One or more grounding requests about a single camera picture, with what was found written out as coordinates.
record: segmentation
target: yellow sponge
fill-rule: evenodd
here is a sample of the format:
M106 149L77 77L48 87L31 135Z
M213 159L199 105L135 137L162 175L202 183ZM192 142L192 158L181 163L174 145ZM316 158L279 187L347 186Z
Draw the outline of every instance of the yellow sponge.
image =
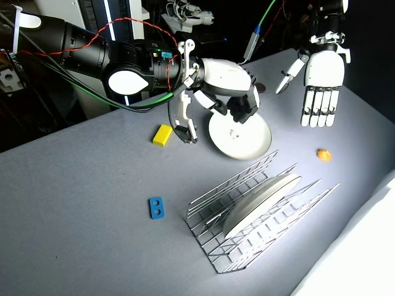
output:
M168 137L170 137L172 133L172 130L172 127L169 125L161 125L154 139L152 140L152 143L157 144L161 147L165 146Z

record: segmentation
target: light strip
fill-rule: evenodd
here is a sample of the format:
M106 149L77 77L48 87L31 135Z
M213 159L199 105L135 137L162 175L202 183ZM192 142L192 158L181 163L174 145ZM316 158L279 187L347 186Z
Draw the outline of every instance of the light strip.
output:
M108 0L104 0L104 7L106 8L107 21L112 22L111 13L110 13L110 6L109 6ZM115 41L115 33L114 33L114 28L113 28L112 24L109 25L109 29L110 29L111 40Z

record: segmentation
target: white plate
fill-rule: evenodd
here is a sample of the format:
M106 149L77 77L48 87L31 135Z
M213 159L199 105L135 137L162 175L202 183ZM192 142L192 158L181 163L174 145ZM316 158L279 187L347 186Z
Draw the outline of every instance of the white plate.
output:
M240 160L262 156L272 143L266 121L256 113L241 124L233 121L229 111L226 116L215 112L210 119L209 133L218 149Z
M223 224L223 235L229 239L250 225L286 196L302 179L296 174L266 180L237 203Z

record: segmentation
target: metal frame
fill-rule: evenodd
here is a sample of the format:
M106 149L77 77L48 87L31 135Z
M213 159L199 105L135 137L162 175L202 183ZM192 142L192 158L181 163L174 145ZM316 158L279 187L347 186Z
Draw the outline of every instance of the metal frame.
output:
M237 235L225 240L222 224L227 215L237 202L268 179L265 170L277 153L278 151L274 151L189 204L186 224L218 273L230 273L250 266L339 185L325 190L313 199L303 201L302 197L321 181L319 179L287 195ZM297 164L279 175L287 174L295 167Z

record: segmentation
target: orange object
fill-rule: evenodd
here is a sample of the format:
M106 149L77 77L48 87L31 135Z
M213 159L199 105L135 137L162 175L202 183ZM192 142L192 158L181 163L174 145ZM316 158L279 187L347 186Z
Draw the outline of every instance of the orange object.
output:
M329 162L332 158L331 152L326 149L317 150L317 157L323 162Z

